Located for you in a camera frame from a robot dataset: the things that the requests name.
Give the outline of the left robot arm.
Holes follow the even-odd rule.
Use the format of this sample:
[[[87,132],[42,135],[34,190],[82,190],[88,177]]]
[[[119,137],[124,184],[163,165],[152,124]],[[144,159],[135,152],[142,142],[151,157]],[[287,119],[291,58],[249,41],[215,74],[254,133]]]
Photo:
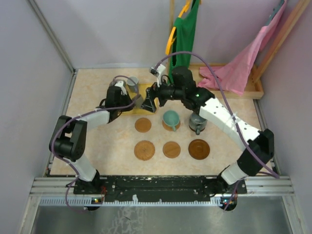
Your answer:
[[[120,113],[134,109],[139,97],[138,85],[132,78],[128,78],[128,81],[134,84],[134,98],[130,98],[123,80],[114,79],[106,98],[95,110],[76,117],[60,116],[49,143],[51,153],[68,163],[76,172],[77,180],[93,194],[101,189],[101,181],[99,172],[84,154],[86,135],[89,130],[114,121]]]

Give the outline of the dark speckled grey mug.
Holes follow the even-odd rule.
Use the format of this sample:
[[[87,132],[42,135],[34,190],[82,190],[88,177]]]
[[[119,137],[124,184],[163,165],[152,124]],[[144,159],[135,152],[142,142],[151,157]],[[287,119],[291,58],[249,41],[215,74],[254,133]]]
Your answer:
[[[192,113],[189,117],[189,128],[195,132],[196,135],[200,135],[202,131],[205,130],[207,125],[207,120],[197,115],[196,113]]]

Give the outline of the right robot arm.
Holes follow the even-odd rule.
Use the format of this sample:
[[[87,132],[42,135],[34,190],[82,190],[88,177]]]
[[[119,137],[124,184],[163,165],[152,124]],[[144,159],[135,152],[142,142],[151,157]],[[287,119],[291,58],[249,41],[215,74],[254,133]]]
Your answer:
[[[198,87],[187,67],[178,66],[172,70],[171,84],[162,78],[165,70],[162,64],[150,69],[157,80],[146,89],[141,108],[154,113],[157,110],[155,98],[161,107],[169,100],[179,100],[186,109],[213,123],[239,146],[242,151],[239,159],[218,176],[220,191],[229,193],[239,180],[258,174],[273,157],[273,132],[261,131],[237,117],[227,103],[222,104],[212,92]]]

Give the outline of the small orange wooden coaster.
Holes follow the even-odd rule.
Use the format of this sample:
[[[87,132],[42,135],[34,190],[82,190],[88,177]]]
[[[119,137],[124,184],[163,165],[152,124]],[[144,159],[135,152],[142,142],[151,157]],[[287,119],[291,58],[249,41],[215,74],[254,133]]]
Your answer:
[[[163,153],[167,158],[176,158],[180,155],[180,145],[174,141],[166,142],[163,146]]]

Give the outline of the large brown wooden coaster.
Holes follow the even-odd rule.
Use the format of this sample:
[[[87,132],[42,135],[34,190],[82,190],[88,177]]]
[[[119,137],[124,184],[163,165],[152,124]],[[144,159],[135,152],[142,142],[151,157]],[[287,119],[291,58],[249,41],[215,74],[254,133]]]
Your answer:
[[[202,139],[195,139],[188,146],[190,156],[196,160],[204,160],[210,154],[209,144]]]

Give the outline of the light wooden coaster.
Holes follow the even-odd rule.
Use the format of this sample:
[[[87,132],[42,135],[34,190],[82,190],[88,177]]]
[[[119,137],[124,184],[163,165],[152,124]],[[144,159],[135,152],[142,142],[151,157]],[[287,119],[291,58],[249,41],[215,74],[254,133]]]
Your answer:
[[[135,129],[140,133],[146,133],[151,129],[152,123],[149,119],[142,117],[135,122]]]

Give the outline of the small olive mug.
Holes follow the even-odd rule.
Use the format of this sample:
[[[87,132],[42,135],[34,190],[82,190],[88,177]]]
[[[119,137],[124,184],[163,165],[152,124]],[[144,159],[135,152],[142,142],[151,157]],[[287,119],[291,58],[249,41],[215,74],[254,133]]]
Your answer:
[[[144,102],[144,98],[142,97],[142,95],[139,95],[135,100],[135,108],[141,109],[143,102]]]

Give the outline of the teal mug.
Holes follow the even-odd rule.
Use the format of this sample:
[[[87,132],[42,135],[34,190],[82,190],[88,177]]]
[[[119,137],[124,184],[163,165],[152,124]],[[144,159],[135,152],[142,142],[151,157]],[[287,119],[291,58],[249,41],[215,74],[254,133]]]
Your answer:
[[[169,110],[163,114],[162,120],[169,125],[176,125],[180,121],[180,118],[177,112]]]

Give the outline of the large woven rattan coaster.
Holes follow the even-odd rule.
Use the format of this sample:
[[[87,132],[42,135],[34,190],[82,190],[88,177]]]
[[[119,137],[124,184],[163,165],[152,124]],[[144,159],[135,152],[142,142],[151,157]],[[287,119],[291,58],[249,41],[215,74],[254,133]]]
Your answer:
[[[134,154],[139,160],[150,160],[155,154],[155,146],[150,141],[142,140],[135,145]]]

